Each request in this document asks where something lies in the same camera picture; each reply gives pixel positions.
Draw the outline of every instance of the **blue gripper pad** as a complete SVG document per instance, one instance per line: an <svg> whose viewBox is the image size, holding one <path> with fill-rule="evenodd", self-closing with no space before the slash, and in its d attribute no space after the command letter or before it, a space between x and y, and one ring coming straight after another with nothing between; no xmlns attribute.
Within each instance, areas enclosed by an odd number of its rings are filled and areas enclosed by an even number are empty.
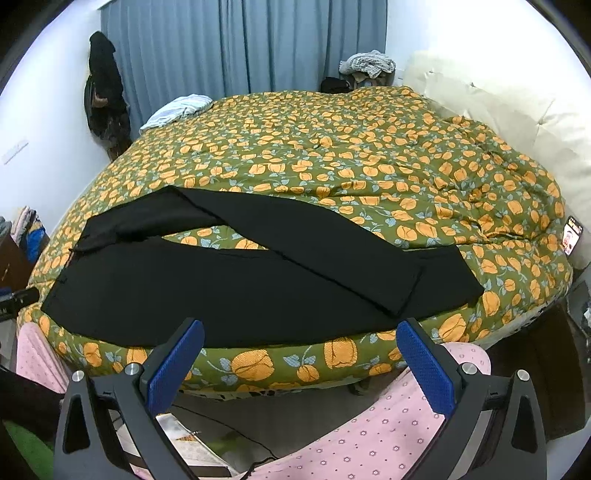
<svg viewBox="0 0 591 480"><path fill-rule="evenodd" d="M456 408L453 383L406 320L398 324L396 341L431 409L446 417L451 416Z"/></svg>
<svg viewBox="0 0 591 480"><path fill-rule="evenodd" d="M196 320L162 362L156 374L150 379L147 388L146 407L153 416L164 413L170 408L178 388L183 383L187 372L191 370L201 348L203 348L204 340L203 324Z"/></svg>

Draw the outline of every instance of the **black bag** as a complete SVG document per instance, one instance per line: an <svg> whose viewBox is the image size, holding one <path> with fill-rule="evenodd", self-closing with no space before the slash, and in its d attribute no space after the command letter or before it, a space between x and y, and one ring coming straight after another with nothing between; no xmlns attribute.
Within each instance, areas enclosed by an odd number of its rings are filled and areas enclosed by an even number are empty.
<svg viewBox="0 0 591 480"><path fill-rule="evenodd" d="M326 77L320 84L321 93L349 93L352 91L349 82L335 77Z"/></svg>

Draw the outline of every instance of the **cream headboard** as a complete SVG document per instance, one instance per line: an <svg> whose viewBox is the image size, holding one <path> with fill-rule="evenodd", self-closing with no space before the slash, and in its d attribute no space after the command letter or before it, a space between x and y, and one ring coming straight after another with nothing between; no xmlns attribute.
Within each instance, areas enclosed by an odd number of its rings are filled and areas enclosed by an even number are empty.
<svg viewBox="0 0 591 480"><path fill-rule="evenodd" d="M566 213L585 226L571 263L584 268L591 262L591 91L575 96L548 79L505 71L501 62L487 68L433 51L415 52L402 82L433 100L434 109L486 123L552 172Z"/></svg>

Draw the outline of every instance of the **black pants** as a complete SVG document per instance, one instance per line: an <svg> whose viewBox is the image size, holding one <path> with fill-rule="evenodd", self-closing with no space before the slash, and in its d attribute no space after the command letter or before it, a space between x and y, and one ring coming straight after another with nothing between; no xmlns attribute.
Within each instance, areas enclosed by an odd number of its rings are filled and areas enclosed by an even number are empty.
<svg viewBox="0 0 591 480"><path fill-rule="evenodd" d="M161 238L213 225L268 250ZM324 207L255 194L166 187L89 219L73 251L42 310L122 346L163 343L186 317L207 347L319 343L483 293L454 245L405 252Z"/></svg>

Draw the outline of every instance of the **pile of clothes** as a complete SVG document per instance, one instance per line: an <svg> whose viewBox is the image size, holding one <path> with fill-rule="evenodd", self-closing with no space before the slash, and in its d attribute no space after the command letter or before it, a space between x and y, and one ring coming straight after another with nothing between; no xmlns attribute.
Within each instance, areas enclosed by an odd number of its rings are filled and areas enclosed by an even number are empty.
<svg viewBox="0 0 591 480"><path fill-rule="evenodd" d="M386 85L388 75L395 72L394 61L378 50L356 53L341 61L339 72L355 79L355 88L361 86Z"/></svg>
<svg viewBox="0 0 591 480"><path fill-rule="evenodd" d="M2 236L3 225L10 224L10 235L14 242L25 252L27 260L35 263L43 246L47 242L46 230L37 212L27 206L19 208L14 221L7 222L4 217L0 217L0 237Z"/></svg>

